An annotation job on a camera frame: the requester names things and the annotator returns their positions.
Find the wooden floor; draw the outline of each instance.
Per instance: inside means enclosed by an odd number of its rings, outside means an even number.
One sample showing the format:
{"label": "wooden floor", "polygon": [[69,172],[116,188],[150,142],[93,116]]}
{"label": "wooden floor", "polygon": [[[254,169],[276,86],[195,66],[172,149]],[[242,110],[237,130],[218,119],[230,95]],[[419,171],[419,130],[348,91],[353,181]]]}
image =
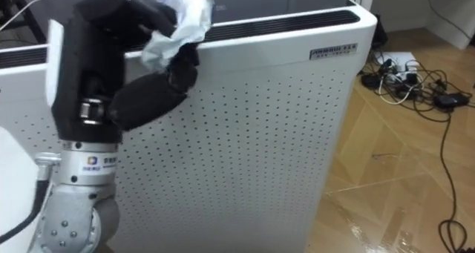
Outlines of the wooden floor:
{"label": "wooden floor", "polygon": [[[426,30],[410,30],[390,35],[384,50],[411,51],[427,69],[444,70],[473,92],[473,47],[458,50]],[[437,232],[452,206],[439,160],[444,129],[388,105],[357,81],[307,252],[445,252]],[[468,230],[467,246],[475,247],[475,108],[453,113],[445,159],[458,194],[456,219]]]}

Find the crumpled paper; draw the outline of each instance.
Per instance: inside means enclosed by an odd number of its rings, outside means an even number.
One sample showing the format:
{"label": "crumpled paper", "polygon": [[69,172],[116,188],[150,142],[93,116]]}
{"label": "crumpled paper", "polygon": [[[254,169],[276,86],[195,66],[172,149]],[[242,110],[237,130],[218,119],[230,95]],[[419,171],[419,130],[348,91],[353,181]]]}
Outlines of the crumpled paper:
{"label": "crumpled paper", "polygon": [[213,0],[157,0],[175,9],[177,28],[171,37],[154,31],[142,52],[142,63],[150,71],[163,72],[180,47],[202,42],[211,27]]}

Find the robot logo label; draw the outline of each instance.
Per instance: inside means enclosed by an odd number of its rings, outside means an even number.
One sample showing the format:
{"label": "robot logo label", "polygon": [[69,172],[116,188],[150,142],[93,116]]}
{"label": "robot logo label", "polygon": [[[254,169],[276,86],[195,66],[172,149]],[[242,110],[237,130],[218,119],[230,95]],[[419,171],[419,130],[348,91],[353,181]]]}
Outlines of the robot logo label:
{"label": "robot logo label", "polygon": [[88,165],[96,165],[97,157],[88,157]]}

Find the white object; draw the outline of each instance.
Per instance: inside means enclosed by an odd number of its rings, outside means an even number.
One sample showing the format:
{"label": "white object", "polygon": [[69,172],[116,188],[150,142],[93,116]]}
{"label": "white object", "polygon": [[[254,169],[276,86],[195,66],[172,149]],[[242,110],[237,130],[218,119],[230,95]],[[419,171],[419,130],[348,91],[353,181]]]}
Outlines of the white object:
{"label": "white object", "polygon": [[175,9],[177,29],[171,37],[159,31],[152,33],[151,40],[142,52],[142,63],[152,71],[163,71],[170,60],[187,43],[201,42],[211,27],[212,0],[157,0]]}
{"label": "white object", "polygon": [[46,69],[46,103],[53,106],[58,88],[59,64],[61,62],[61,49],[63,40],[63,27],[60,23],[50,20],[50,31],[47,38],[47,69]]}
{"label": "white object", "polygon": [[398,65],[400,68],[404,67],[406,63],[409,66],[418,65],[417,62],[412,61],[416,58],[411,52],[374,52],[373,54],[380,65],[388,59],[393,60],[393,63]]}
{"label": "white object", "polygon": [[[189,98],[124,134],[116,178],[121,221],[109,242],[115,253],[304,251],[376,19],[354,6],[213,26],[298,22],[322,13],[328,19],[341,11],[359,20],[243,38],[231,32],[198,47],[199,75]],[[140,56],[126,54],[128,81],[148,73]],[[19,185],[33,184],[36,166],[9,172],[11,163],[60,148],[45,98],[46,71],[46,63],[0,69],[0,85],[9,86],[2,87],[0,126],[21,146],[2,151],[0,159],[10,159],[0,174]],[[0,188],[2,203],[26,206],[31,196],[12,189]],[[2,228],[29,209],[1,211]]]}

